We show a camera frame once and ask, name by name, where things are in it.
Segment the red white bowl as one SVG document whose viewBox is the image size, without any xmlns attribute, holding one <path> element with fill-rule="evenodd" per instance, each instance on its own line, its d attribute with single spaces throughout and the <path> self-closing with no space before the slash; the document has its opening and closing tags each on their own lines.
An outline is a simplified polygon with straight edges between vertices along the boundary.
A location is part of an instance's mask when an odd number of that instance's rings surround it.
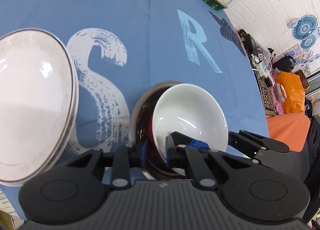
<svg viewBox="0 0 320 230">
<path fill-rule="evenodd" d="M 180 83 L 164 91 L 148 124 L 148 138 L 161 164 L 166 164 L 165 137 L 178 132 L 210 149 L 227 151 L 228 126 L 217 101 L 203 88 Z"/>
</svg>

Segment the stainless steel bowl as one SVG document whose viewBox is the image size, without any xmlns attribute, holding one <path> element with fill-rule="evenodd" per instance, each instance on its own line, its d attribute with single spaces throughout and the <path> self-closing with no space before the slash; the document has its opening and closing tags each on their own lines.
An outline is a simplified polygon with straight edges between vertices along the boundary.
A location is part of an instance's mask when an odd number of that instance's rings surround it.
<svg viewBox="0 0 320 230">
<path fill-rule="evenodd" d="M 164 81 L 149 88 L 137 101 L 130 119 L 129 141 L 136 145 L 141 140 L 147 140 L 147 155 L 144 174 L 151 179 L 184 179 L 185 176 L 168 168 L 152 142 L 152 114 L 160 96 L 170 87 L 179 84 L 178 81 Z"/>
</svg>

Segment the orange plastic bag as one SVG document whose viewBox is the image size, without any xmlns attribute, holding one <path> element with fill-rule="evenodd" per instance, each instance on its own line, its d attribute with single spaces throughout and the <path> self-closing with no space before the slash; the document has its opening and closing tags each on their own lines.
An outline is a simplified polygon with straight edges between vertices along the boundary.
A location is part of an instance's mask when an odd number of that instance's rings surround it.
<svg viewBox="0 0 320 230">
<path fill-rule="evenodd" d="M 300 77 L 283 71 L 276 77 L 276 81 L 284 87 L 287 95 L 283 103 L 284 112 L 286 114 L 304 113 L 305 90 Z"/>
</svg>

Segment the black patterned cloth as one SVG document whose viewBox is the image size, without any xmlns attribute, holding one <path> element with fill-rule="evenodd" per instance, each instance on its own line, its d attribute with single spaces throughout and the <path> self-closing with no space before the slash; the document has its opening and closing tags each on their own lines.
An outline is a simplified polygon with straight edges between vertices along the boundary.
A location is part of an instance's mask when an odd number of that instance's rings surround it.
<svg viewBox="0 0 320 230">
<path fill-rule="evenodd" d="M 262 77 L 257 78 L 258 87 L 260 90 L 261 99 L 264 105 L 265 115 L 266 116 L 275 116 L 278 115 L 276 107 L 273 102 L 272 93 L 265 83 Z"/>
</svg>

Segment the white rimmed deep plate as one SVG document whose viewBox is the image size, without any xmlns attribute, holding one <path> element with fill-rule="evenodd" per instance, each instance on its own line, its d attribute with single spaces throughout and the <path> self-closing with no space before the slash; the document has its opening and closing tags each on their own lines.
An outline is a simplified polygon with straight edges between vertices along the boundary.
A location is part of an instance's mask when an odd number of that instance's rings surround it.
<svg viewBox="0 0 320 230">
<path fill-rule="evenodd" d="M 52 168 L 78 110 L 74 63 L 54 34 L 24 28 L 1 37 L 1 184 L 21 186 Z"/>
</svg>

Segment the orange cloth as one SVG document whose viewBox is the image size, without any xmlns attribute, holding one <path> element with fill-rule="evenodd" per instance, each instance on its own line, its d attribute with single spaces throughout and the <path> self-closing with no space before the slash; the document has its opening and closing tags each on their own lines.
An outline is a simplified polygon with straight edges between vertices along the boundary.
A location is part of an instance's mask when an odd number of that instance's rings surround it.
<svg viewBox="0 0 320 230">
<path fill-rule="evenodd" d="M 301 152 L 310 127 L 303 113 L 289 113 L 267 118 L 269 136 L 286 144 L 291 151 Z"/>
</svg>

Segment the blue paper fan decoration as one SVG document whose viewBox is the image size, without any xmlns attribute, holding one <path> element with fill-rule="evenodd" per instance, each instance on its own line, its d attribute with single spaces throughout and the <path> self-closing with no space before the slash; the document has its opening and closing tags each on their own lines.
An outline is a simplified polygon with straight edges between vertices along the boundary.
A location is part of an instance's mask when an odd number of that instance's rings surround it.
<svg viewBox="0 0 320 230">
<path fill-rule="evenodd" d="M 302 41 L 313 35 L 318 27 L 318 21 L 313 15 L 304 15 L 297 20 L 296 25 L 292 29 L 294 39 Z"/>
</svg>

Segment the white power strip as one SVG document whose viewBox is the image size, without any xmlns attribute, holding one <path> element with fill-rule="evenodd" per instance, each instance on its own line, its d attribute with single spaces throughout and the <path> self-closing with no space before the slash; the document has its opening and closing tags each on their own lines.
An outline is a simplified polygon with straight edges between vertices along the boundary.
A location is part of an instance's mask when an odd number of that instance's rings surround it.
<svg viewBox="0 0 320 230">
<path fill-rule="evenodd" d="M 268 66 L 266 65 L 266 63 L 265 63 L 264 61 L 259 62 L 259 63 L 257 64 L 257 68 L 258 68 L 258 70 L 259 70 L 261 73 L 263 73 L 263 74 L 266 74 L 266 73 L 269 72 Z"/>
</svg>

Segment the blue printed tablecloth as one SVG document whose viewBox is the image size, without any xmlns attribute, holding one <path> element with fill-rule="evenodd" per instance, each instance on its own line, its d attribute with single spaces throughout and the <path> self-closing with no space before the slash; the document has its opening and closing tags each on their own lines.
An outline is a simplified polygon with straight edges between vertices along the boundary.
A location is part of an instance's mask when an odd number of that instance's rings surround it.
<svg viewBox="0 0 320 230">
<path fill-rule="evenodd" d="M 229 18 L 203 0 L 1 0 L 1 35 L 56 35 L 79 78 L 75 129 L 60 157 L 129 144 L 139 98 L 163 81 L 204 88 L 230 131 L 268 136 L 248 57 Z"/>
</svg>

